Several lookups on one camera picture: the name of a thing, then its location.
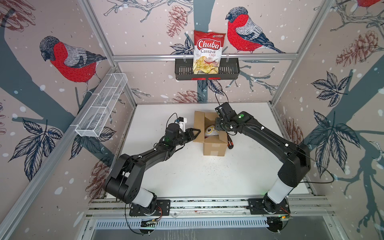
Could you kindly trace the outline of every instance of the open cardboard box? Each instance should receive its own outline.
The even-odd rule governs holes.
[[[228,146],[227,133],[218,131],[218,136],[209,136],[205,138],[205,130],[211,125],[215,125],[217,113],[205,113],[195,111],[194,128],[200,129],[201,133],[194,142],[203,143],[203,154],[205,156],[224,156]]]

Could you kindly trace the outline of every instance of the bag of chips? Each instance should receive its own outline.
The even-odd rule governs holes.
[[[193,73],[218,73],[225,33],[194,31],[194,35]]]

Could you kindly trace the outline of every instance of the table surface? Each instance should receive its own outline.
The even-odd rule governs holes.
[[[231,103],[236,112],[246,111],[265,127],[281,136],[267,103]],[[214,112],[217,104],[138,105],[122,154],[150,150],[164,135],[172,113],[187,118],[193,127],[194,111]],[[231,136],[233,149],[224,157],[203,156],[203,144],[190,142],[170,159],[144,173],[141,186],[158,197],[213,197],[264,195],[272,187],[283,165],[258,142],[242,134]],[[292,194],[308,194],[299,184]]]

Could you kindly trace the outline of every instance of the gray floor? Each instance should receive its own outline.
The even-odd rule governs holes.
[[[155,230],[150,236],[127,230],[96,230],[92,240],[332,240],[323,217],[295,217],[281,234],[266,228],[211,228],[189,230]]]

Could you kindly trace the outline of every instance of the black plastic shelf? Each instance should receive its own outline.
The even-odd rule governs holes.
[[[235,80],[239,77],[240,68],[238,58],[221,58],[218,74],[194,74],[193,59],[176,58],[175,75],[179,81],[183,80]]]

